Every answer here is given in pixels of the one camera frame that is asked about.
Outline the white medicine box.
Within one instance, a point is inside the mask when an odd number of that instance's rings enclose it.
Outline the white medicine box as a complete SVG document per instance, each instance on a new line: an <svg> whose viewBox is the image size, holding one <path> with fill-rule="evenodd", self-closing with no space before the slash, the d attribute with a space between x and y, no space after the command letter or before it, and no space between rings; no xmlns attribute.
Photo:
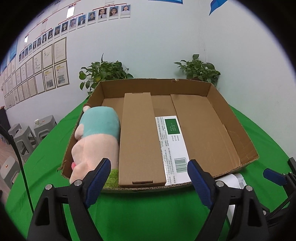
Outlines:
<svg viewBox="0 0 296 241"><path fill-rule="evenodd" d="M163 158L166 186L190 182L187 172L189 155L177 116L155 118Z"/></svg>

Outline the pink pig plush toy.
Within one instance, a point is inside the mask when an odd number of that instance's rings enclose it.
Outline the pink pig plush toy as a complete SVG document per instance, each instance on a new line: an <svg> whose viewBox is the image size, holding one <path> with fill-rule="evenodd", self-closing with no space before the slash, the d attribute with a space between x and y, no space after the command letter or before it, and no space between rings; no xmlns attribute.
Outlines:
<svg viewBox="0 0 296 241"><path fill-rule="evenodd" d="M69 182L82 180L103 158L118 171L120 121L116 111L108 106L83 106L83 114L74 132L77 141L71 149L73 164Z"/></svg>

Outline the white paper item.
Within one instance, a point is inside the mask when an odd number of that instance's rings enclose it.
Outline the white paper item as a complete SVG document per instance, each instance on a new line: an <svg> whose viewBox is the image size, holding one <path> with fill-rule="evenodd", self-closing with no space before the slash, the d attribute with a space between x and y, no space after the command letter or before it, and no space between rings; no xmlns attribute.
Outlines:
<svg viewBox="0 0 296 241"><path fill-rule="evenodd" d="M243 189L247 185L244 177L240 173L228 174L223 177L217 178L216 181L221 181L224 184L226 184L228 187L237 188L237 189ZM229 205L229 208L227 211L227 218L230 224L232 223L232 220L233 220L234 211L235 211L235 205Z"/></svg>

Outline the green table cloth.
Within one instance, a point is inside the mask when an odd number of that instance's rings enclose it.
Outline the green table cloth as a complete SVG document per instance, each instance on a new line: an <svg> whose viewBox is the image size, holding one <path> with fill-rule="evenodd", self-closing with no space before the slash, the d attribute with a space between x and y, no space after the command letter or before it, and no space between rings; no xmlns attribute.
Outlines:
<svg viewBox="0 0 296 241"><path fill-rule="evenodd" d="M39 144L24 165L8 195L6 212L22 235L27 235L32 211L47 184L67 186L59 172L69 138L82 110L69 112ZM252 120L236 110L236 117L248 133L259 159L241 171L259 201L271 210L286 199L284 189L262 173L271 168L287 173L289 155ZM89 213L104 240L194 240L208 208L193 187L143 193L102 193Z"/></svg>

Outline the grey plastic stool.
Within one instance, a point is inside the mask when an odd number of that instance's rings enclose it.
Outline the grey plastic stool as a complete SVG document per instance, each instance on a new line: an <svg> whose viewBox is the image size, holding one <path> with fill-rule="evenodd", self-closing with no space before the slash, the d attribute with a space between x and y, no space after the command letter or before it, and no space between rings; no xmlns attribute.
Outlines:
<svg viewBox="0 0 296 241"><path fill-rule="evenodd" d="M40 143L55 126L57 125L56 120L53 115L46 116L45 118L39 119L40 125L34 125L34 132L37 141Z"/></svg>
<svg viewBox="0 0 296 241"><path fill-rule="evenodd" d="M26 162L29 159L39 144L29 126L19 129L14 136L14 141L23 162Z"/></svg>

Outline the white paper cup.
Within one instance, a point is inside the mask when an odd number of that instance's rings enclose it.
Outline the white paper cup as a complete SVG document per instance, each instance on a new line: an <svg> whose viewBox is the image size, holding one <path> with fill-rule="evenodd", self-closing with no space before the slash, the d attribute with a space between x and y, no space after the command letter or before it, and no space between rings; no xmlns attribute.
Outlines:
<svg viewBox="0 0 296 241"><path fill-rule="evenodd" d="M36 119L36 120L34 121L34 123L35 123L36 126L39 126L39 125L40 125L40 121L39 121L39 119Z"/></svg>

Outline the brown cardboard long box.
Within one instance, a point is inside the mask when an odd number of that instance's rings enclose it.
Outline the brown cardboard long box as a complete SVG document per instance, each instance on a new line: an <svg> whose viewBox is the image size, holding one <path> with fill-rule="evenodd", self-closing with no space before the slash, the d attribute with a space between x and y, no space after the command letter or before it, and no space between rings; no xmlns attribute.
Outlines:
<svg viewBox="0 0 296 241"><path fill-rule="evenodd" d="M119 148L120 187L152 187L166 183L150 93L126 93Z"/></svg>

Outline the right potted green plant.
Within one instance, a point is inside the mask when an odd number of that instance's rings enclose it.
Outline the right potted green plant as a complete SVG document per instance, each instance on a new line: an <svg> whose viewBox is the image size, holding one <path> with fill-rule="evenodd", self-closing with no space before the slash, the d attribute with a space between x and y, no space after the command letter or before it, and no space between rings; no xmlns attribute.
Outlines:
<svg viewBox="0 0 296 241"><path fill-rule="evenodd" d="M199 54L193 54L192 60L181 60L174 62L174 64L185 73L187 79L203 81L217 86L221 73L215 69L212 63L201 61L199 56Z"/></svg>

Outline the potted green plant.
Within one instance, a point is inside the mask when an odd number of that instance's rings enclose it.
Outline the potted green plant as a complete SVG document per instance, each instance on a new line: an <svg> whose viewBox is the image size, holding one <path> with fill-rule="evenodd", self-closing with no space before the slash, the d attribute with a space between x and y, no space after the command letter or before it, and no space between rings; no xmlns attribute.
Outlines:
<svg viewBox="0 0 296 241"><path fill-rule="evenodd" d="M217 86L221 73L215 69L212 63L201 61L199 56L199 54L193 54L192 60L181 60L174 62L174 64L185 73L187 79L203 81Z"/></svg>
<svg viewBox="0 0 296 241"><path fill-rule="evenodd" d="M100 82L111 80L132 79L129 68L125 67L121 61L104 61L103 55L100 61L92 62L87 67L81 67L78 75L80 79L80 90L87 90L90 96Z"/></svg>

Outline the left potted green plant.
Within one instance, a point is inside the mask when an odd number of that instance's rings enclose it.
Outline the left potted green plant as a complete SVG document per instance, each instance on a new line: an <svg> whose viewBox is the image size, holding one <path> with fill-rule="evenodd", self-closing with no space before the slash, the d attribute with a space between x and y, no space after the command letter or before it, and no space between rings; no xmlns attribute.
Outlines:
<svg viewBox="0 0 296 241"><path fill-rule="evenodd" d="M104 61L103 55L100 61L92 62L87 67L81 67L78 75L80 79L80 90L87 90L90 96L100 82L111 80L132 79L129 68L125 67L121 61Z"/></svg>

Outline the framed wall certificates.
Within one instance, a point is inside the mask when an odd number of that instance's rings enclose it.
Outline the framed wall certificates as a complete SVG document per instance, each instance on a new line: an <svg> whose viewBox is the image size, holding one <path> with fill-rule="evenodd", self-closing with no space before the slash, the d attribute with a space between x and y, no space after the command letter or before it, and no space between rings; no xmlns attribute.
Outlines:
<svg viewBox="0 0 296 241"><path fill-rule="evenodd" d="M64 37L35 52L18 68L15 60L1 72L1 97L4 108L70 84L67 38Z"/></svg>

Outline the wall staff photo row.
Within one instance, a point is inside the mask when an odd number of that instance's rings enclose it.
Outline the wall staff photo row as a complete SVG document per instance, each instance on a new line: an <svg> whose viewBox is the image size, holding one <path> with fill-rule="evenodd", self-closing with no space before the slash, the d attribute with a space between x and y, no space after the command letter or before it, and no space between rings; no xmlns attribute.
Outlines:
<svg viewBox="0 0 296 241"><path fill-rule="evenodd" d="M18 38L16 59L22 63L52 39L78 28L116 18L130 17L128 1L53 1Z"/></svg>

